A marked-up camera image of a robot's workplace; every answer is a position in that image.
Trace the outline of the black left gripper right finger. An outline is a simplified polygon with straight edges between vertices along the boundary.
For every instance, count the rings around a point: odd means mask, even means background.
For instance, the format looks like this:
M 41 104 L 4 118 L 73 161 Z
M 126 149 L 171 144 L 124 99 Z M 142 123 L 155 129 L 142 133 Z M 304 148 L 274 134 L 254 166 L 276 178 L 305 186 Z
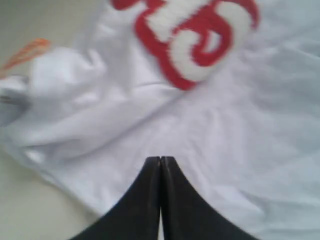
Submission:
M 193 188 L 174 157 L 161 164 L 160 205 L 165 240 L 254 240 L 214 210 Z

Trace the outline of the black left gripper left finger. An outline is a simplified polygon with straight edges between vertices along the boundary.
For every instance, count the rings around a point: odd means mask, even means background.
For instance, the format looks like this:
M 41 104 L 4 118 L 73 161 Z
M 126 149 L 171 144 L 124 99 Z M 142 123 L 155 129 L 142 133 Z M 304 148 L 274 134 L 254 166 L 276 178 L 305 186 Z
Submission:
M 138 176 L 103 217 L 73 240 L 157 240 L 160 221 L 159 157 L 148 157 Z

